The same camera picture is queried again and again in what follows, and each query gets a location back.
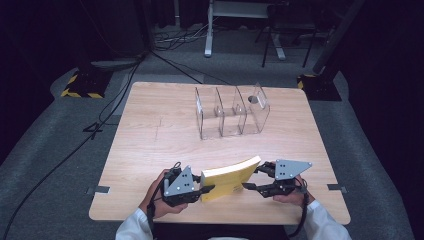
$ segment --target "white shirt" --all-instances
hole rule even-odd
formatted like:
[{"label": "white shirt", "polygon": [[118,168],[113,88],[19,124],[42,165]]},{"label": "white shirt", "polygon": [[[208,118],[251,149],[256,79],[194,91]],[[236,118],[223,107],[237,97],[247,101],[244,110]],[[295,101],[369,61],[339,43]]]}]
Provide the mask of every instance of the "white shirt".
[{"label": "white shirt", "polygon": [[[351,240],[347,229],[337,223],[328,211],[317,201],[308,205],[308,212],[305,219],[304,228],[309,240]],[[141,209],[131,214],[119,226],[116,232],[117,240],[153,240],[152,232],[149,228],[147,216]],[[213,239],[236,239],[236,238],[213,238]]]}]

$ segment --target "light wood surface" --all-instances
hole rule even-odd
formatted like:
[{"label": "light wood surface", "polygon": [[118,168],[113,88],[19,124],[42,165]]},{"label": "light wood surface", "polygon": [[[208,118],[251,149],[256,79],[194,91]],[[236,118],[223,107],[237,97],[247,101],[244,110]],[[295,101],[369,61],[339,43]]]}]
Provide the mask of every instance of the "light wood surface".
[{"label": "light wood surface", "polygon": [[[99,186],[90,208],[93,220],[124,220],[144,198],[162,169],[176,162],[191,166],[195,175],[204,169],[238,163],[260,156],[262,163],[276,159],[311,162],[301,175],[309,191],[341,224],[350,215],[337,184],[309,103],[302,90],[263,88],[271,111],[260,134],[201,140],[196,119],[195,87],[211,85],[136,82],[110,149]],[[249,182],[270,184],[264,173]],[[211,202],[190,204],[180,214],[168,214],[158,222],[298,224],[299,207],[263,198],[243,190]]]}]

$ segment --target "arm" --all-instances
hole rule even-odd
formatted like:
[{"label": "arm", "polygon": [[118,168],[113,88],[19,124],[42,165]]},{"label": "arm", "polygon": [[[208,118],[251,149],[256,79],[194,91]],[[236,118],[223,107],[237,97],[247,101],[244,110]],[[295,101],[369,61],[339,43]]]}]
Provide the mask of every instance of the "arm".
[{"label": "arm", "polygon": [[[147,205],[149,205],[150,199],[155,192],[155,189],[158,187],[161,182],[164,174],[168,170],[163,170],[162,173],[158,176],[158,178],[153,181],[150,185],[149,190],[147,190],[147,194],[144,197],[143,201],[138,206],[137,210],[133,214],[131,214],[122,224],[119,226],[116,232],[116,239],[134,239],[134,240],[151,240],[153,239],[152,231],[149,227],[149,223],[147,220]],[[170,207],[161,199],[161,193],[158,193],[155,196],[155,216],[153,218],[160,218],[165,216],[168,213],[180,213],[182,210],[187,208],[188,204],[181,204],[175,207]]]},{"label": "arm", "polygon": [[[309,240],[320,239],[351,239],[346,228],[337,223],[330,213],[317,201],[309,192],[309,203],[306,214],[304,228]],[[288,196],[273,196],[274,201],[282,203],[291,203],[302,207],[304,195],[298,191],[293,191]]]}]

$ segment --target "black chair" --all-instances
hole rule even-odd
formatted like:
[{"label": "black chair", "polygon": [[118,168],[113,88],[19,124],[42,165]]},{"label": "black chair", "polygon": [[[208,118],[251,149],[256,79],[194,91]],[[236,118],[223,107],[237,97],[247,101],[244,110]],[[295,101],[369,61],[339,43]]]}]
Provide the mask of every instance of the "black chair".
[{"label": "black chair", "polygon": [[302,67],[305,67],[309,57],[309,53],[314,42],[317,27],[313,18],[313,9],[309,1],[306,0],[286,0],[276,1],[275,4],[267,7],[268,21],[267,26],[262,28],[255,42],[258,41],[260,35],[265,28],[268,28],[268,36],[265,46],[265,53],[262,60],[262,67],[265,67],[265,60],[268,53],[269,42],[272,33],[279,34],[297,34],[293,43],[299,44],[299,37],[305,34],[312,34],[309,47],[306,52]]}]

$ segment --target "yellow book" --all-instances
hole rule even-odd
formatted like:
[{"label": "yellow book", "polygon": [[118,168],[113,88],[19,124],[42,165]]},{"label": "yellow book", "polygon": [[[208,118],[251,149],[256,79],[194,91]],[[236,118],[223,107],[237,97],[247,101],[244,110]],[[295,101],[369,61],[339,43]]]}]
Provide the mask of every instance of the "yellow book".
[{"label": "yellow book", "polygon": [[261,158],[256,156],[234,165],[202,171],[200,187],[215,185],[209,193],[201,195],[202,202],[243,189],[241,184],[249,180],[260,162]]}]

